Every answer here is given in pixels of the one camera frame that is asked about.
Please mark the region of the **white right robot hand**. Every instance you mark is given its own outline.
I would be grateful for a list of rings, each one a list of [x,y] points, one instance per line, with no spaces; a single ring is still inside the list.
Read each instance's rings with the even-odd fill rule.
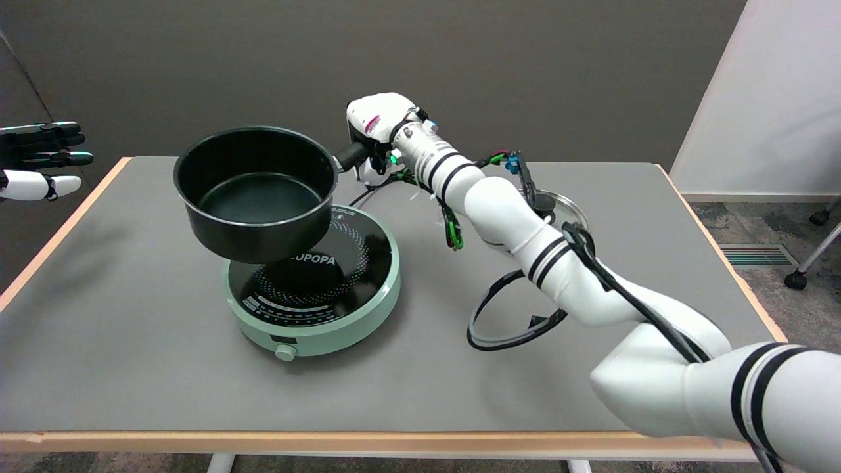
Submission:
[[[397,132],[411,123],[423,123],[428,114],[414,102],[395,92],[376,93],[352,100],[346,106],[346,123],[351,143],[365,152],[355,164],[355,177],[366,186],[381,185],[394,165],[393,141]]]

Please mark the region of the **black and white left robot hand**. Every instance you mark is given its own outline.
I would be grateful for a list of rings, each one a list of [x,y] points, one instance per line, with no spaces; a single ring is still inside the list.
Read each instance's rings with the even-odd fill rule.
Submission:
[[[93,154],[74,152],[86,141],[75,121],[58,121],[1,129],[1,197],[3,200],[55,201],[78,191],[82,178],[43,173],[43,169],[92,164]]]

